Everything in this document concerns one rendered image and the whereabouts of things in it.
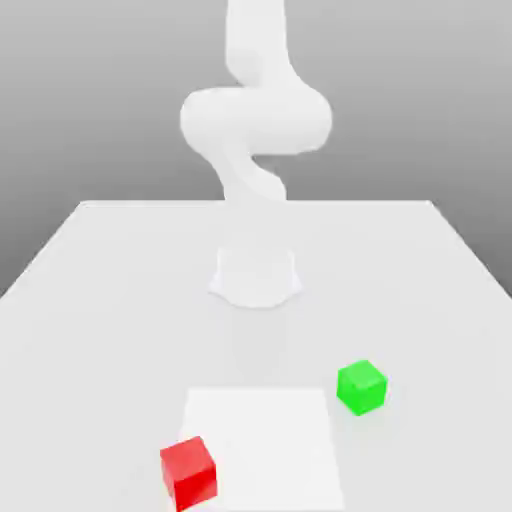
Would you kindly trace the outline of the small green cube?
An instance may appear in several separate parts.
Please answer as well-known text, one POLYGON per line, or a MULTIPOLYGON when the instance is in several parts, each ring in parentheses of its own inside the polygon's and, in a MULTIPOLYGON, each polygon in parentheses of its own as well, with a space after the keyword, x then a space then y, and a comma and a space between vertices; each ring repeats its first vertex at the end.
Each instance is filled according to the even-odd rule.
POLYGON ((387 387, 387 377, 368 360, 338 370, 336 396, 356 416, 381 407, 387 387))

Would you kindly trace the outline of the small red cube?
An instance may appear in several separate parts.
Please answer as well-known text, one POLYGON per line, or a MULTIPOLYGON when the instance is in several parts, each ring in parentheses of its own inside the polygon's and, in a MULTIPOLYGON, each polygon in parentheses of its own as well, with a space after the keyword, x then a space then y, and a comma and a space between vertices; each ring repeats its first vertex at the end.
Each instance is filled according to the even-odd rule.
POLYGON ((200 436, 161 449, 160 460, 163 481, 176 512, 217 496, 216 464, 200 436))

